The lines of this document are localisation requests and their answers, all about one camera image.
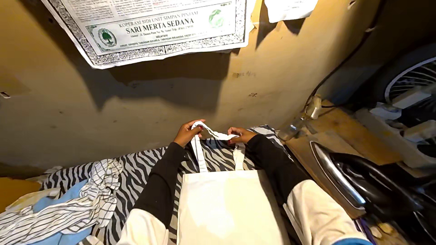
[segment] zebra print blanket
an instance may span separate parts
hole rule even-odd
[[[249,130],[265,135],[277,147],[283,148],[283,145],[276,136],[276,132],[268,125],[255,127]],[[209,172],[235,170],[235,163],[232,155],[233,148],[228,146],[226,142],[207,139],[201,141],[201,146],[203,147],[204,157]],[[190,174],[199,172],[198,165],[194,160],[195,157],[193,157],[194,155],[190,147],[191,145],[188,144],[188,159],[182,162],[177,176],[173,217],[169,228],[169,244],[171,245],[175,244],[177,239],[177,211],[182,175],[185,173]],[[124,170],[119,176],[121,186],[115,193],[117,198],[115,212],[106,227],[98,228],[95,226],[92,231],[92,235],[96,236],[100,241],[103,241],[105,245],[115,245],[117,241],[119,241],[119,236],[124,223],[126,222],[127,216],[135,204],[135,201],[138,199],[139,194],[147,184],[148,174],[156,162],[162,158],[165,150],[166,147],[162,147],[155,150],[141,151],[116,158],[117,161],[123,164]],[[76,183],[88,179],[93,164],[94,163],[87,163],[57,171],[51,174],[42,183],[41,189],[60,187],[61,192],[59,196],[61,196]],[[256,168],[252,161],[252,154],[247,150],[244,159],[244,170],[253,169]]]

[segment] white canvas tote bag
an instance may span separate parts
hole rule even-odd
[[[218,140],[237,135],[212,131]],[[243,170],[245,145],[233,152],[235,171],[208,172],[200,138],[191,140],[199,173],[184,174],[177,220],[178,245],[289,244],[271,185],[263,170]]]

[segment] blue cloth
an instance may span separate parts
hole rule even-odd
[[[333,245],[372,245],[372,243],[360,238],[346,238],[335,242]]]
[[[44,208],[51,206],[51,205],[55,205],[55,204],[59,204],[59,203],[64,203],[68,200],[74,199],[74,198],[78,198],[79,197],[79,192],[80,189],[88,182],[88,180],[84,180],[82,182],[79,182],[77,184],[75,184],[73,187],[71,187],[61,198],[59,199],[51,199],[49,197],[43,197],[41,198],[37,203],[35,203],[35,205],[33,205],[33,212],[37,213],[41,210],[43,210]]]
[[[88,182],[88,180],[84,180],[80,183],[75,184],[73,187],[71,187],[61,198],[57,200],[53,200],[48,197],[41,198],[35,205],[33,206],[33,212],[37,213],[44,208],[64,203],[68,200],[78,198],[80,189]],[[87,236],[91,234],[92,227],[89,227],[81,232],[75,233],[75,234],[62,234],[62,233],[56,233],[44,240],[41,240],[36,243],[32,243],[30,245],[76,245],[81,240],[85,239]]]
[[[89,227],[88,229],[85,229],[76,234],[66,235],[59,232],[49,238],[33,243],[31,245],[76,245],[81,240],[89,236],[91,234],[91,231],[92,231],[92,227]]]

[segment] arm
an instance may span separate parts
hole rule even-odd
[[[241,128],[229,132],[241,135],[232,143],[246,143],[258,158],[303,245],[371,245],[345,210],[269,139]]]
[[[177,169],[184,160],[185,145],[202,130],[201,127],[190,129],[196,121],[198,120],[182,125],[174,142],[151,170],[145,188],[130,211],[117,245],[168,243]]]

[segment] tree logo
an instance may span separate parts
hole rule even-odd
[[[211,15],[209,15],[209,24],[211,24],[213,28],[218,28],[221,27],[223,23],[224,17],[221,14],[221,10],[217,9],[212,11]]]
[[[102,28],[99,30],[99,38],[102,43],[108,47],[115,47],[116,38],[115,35],[108,29]]]

